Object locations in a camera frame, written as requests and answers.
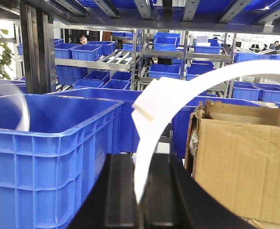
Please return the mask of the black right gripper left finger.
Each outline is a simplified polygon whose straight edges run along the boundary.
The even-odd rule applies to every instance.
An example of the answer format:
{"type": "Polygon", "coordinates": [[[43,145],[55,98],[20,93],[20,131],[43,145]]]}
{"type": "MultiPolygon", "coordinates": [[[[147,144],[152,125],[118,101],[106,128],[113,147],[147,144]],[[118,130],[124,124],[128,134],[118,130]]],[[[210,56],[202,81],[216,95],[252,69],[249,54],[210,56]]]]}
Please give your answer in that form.
{"type": "Polygon", "coordinates": [[[138,228],[133,173],[129,154],[107,154],[94,187],[68,228],[138,228]]]}

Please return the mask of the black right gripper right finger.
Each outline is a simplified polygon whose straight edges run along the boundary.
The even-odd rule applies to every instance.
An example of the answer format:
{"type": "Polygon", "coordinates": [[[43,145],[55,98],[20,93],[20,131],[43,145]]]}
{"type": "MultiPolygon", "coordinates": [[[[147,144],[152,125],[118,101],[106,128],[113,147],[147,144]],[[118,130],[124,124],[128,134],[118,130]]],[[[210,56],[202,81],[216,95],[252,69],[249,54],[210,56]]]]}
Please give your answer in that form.
{"type": "Polygon", "coordinates": [[[254,228],[211,197],[174,155],[153,155],[143,202],[145,229],[254,228]]]}

